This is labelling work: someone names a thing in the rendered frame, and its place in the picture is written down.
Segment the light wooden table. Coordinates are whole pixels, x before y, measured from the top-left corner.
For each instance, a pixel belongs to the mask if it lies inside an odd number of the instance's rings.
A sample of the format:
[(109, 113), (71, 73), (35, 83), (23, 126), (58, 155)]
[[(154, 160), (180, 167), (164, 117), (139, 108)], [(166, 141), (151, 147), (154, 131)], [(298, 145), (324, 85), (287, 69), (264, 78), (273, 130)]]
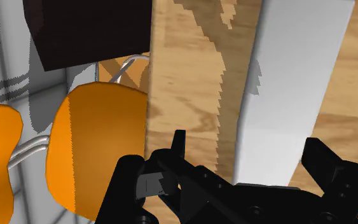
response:
[[(153, 0), (148, 152), (183, 129), (186, 160), (236, 184), (238, 119), (262, 1)], [(353, 121), (319, 110), (310, 136), (351, 160), (342, 148)], [(300, 161), (288, 185), (320, 194)]]

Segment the orange chair with metal frame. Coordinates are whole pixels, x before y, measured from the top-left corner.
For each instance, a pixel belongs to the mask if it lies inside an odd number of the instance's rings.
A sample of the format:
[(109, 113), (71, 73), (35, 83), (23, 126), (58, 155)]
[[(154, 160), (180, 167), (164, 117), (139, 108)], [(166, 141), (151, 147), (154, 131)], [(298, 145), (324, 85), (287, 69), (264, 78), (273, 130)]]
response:
[(117, 161), (143, 155), (147, 95), (113, 81), (82, 84), (62, 101), (47, 144), (29, 143), (17, 158), (23, 123), (19, 112), (0, 104), (0, 224), (14, 208), (8, 169), (46, 150), (45, 178), (54, 200), (70, 212), (95, 220)]

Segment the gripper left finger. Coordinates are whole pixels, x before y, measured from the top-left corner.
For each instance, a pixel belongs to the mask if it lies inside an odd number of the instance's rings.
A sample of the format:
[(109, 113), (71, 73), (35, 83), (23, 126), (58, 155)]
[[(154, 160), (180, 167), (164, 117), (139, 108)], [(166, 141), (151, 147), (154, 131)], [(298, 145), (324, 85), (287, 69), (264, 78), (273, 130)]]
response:
[(220, 197), (231, 185), (184, 159), (185, 130), (176, 130), (169, 149), (148, 160), (125, 155), (118, 160), (95, 224), (162, 224), (144, 209), (157, 196), (180, 224), (237, 224), (233, 211)]

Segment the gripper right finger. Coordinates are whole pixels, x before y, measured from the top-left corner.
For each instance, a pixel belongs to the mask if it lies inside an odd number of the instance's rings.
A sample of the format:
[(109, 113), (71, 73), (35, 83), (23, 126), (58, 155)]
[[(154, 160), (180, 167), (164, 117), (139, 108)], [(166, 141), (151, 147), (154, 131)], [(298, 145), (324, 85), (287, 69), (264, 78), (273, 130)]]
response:
[(317, 224), (358, 224), (358, 163), (341, 159), (316, 137), (305, 141), (301, 164), (324, 192)]

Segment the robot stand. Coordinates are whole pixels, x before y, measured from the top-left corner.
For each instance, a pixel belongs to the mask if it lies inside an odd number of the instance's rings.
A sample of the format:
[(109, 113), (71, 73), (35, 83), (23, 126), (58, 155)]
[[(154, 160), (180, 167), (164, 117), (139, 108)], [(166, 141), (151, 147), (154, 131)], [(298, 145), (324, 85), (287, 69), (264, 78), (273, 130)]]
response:
[(153, 0), (22, 0), (45, 71), (150, 50)]

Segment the long white flat block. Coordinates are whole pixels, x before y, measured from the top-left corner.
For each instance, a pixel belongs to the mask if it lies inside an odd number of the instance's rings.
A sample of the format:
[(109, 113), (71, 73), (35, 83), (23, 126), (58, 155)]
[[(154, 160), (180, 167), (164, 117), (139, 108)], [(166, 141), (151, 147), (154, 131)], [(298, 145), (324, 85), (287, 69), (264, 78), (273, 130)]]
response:
[(238, 119), (234, 183), (289, 184), (355, 0), (263, 0)]

